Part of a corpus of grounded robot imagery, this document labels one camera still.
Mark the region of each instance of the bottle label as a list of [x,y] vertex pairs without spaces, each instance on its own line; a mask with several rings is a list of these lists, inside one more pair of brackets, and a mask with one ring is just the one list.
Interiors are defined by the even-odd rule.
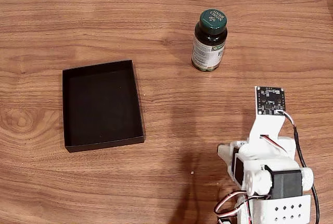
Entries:
[[224,45],[225,42],[216,46],[205,45],[194,37],[192,61],[201,69],[215,68],[222,59]]

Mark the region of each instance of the wooden table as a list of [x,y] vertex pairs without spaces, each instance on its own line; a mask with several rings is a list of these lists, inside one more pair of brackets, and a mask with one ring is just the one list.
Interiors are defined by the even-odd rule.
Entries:
[[[229,31],[208,73],[190,63],[207,8]],[[248,136],[253,87],[271,85],[286,91],[332,223],[332,18],[333,0],[0,0],[0,222],[215,223],[236,189],[217,145]],[[146,142],[68,153],[61,71],[122,59],[135,64]]]

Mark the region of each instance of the circuit board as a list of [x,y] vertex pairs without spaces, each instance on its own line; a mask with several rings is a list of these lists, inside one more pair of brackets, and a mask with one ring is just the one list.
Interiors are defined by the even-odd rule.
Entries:
[[286,110],[285,92],[282,88],[257,86],[255,93],[259,115],[280,115],[276,110]]

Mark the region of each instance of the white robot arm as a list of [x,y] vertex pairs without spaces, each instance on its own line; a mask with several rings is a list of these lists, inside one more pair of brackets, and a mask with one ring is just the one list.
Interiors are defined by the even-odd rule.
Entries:
[[[214,209],[220,224],[237,216],[238,224],[306,224],[310,222],[312,189],[319,223],[319,205],[314,189],[314,175],[302,158],[296,125],[285,112],[284,90],[255,87],[256,118],[246,141],[219,145],[218,155],[240,190],[227,195]],[[288,118],[294,126],[295,139],[278,134]],[[303,167],[295,161],[296,149]],[[222,211],[223,204],[238,197],[236,207]]]

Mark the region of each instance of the black box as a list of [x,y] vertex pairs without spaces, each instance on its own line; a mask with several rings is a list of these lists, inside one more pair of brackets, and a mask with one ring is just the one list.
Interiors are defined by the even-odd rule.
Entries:
[[69,152],[144,142],[131,60],[63,70],[62,103]]

